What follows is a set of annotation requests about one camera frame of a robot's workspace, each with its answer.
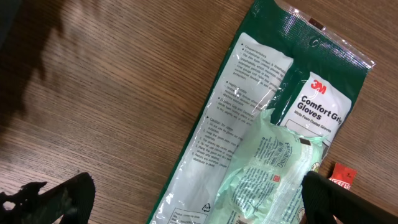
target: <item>red square mark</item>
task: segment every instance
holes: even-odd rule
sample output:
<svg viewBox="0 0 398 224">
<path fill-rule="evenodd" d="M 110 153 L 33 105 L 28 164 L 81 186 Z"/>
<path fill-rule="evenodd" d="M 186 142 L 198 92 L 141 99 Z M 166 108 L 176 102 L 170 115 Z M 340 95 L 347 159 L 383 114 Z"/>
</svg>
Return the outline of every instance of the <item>red square mark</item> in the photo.
<svg viewBox="0 0 398 224">
<path fill-rule="evenodd" d="M 275 175 L 274 178 L 273 178 L 273 181 L 279 182 L 280 181 L 280 177 L 278 175 Z"/>
</svg>

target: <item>green plastic package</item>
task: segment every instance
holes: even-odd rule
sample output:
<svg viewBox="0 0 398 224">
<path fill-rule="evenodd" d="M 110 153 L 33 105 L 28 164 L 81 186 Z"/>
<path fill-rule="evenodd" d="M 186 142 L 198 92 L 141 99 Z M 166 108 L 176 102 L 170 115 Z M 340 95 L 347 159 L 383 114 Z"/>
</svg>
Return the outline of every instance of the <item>green plastic package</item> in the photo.
<svg viewBox="0 0 398 224">
<path fill-rule="evenodd" d="M 271 124 L 272 112 L 262 111 L 234 153 L 209 224 L 282 223 L 304 175 L 320 160 L 323 138 Z"/>
<path fill-rule="evenodd" d="M 206 224 L 235 150 L 267 108 L 275 109 L 272 123 L 323 138 L 327 152 L 373 65 L 298 9 L 255 0 L 147 223 Z M 312 161 L 311 169 L 321 161 Z M 304 213 L 301 190 L 286 204 L 290 209 L 280 211 L 280 222 L 298 223 Z"/>
</svg>

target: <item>wooden table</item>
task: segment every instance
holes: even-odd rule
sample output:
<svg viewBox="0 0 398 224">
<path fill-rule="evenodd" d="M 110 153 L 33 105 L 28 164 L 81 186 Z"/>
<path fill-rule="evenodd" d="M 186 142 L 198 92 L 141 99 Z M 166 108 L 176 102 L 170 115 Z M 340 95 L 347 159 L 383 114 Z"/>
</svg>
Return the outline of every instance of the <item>wooden table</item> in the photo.
<svg viewBox="0 0 398 224">
<path fill-rule="evenodd" d="M 252 1 L 25 0 L 0 51 L 0 192 L 89 172 L 92 223 L 144 223 Z M 398 2 L 299 1 L 377 62 L 321 173 L 398 215 Z"/>
</svg>

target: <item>brown wood surface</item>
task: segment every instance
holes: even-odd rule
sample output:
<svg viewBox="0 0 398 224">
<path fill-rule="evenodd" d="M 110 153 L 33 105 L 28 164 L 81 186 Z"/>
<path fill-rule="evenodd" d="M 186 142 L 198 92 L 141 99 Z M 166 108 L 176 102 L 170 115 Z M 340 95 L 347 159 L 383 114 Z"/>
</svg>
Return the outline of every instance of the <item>brown wood surface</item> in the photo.
<svg viewBox="0 0 398 224">
<path fill-rule="evenodd" d="M 398 2 L 289 0 L 377 62 L 321 173 L 398 215 Z M 0 192 L 89 172 L 92 223 L 144 223 L 251 0 L 25 0 L 0 50 Z"/>
</svg>

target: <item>red wrapper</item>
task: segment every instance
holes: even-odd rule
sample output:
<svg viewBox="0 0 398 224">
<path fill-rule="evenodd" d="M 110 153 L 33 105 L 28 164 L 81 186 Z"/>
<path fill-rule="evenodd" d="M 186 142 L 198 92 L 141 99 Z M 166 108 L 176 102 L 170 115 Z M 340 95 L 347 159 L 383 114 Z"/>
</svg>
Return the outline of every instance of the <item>red wrapper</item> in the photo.
<svg viewBox="0 0 398 224">
<path fill-rule="evenodd" d="M 334 183 L 349 190 L 354 182 L 355 175 L 356 175 L 356 170 L 353 170 L 349 167 L 336 163 L 335 169 L 333 170 L 333 174 L 329 179 Z"/>
</svg>

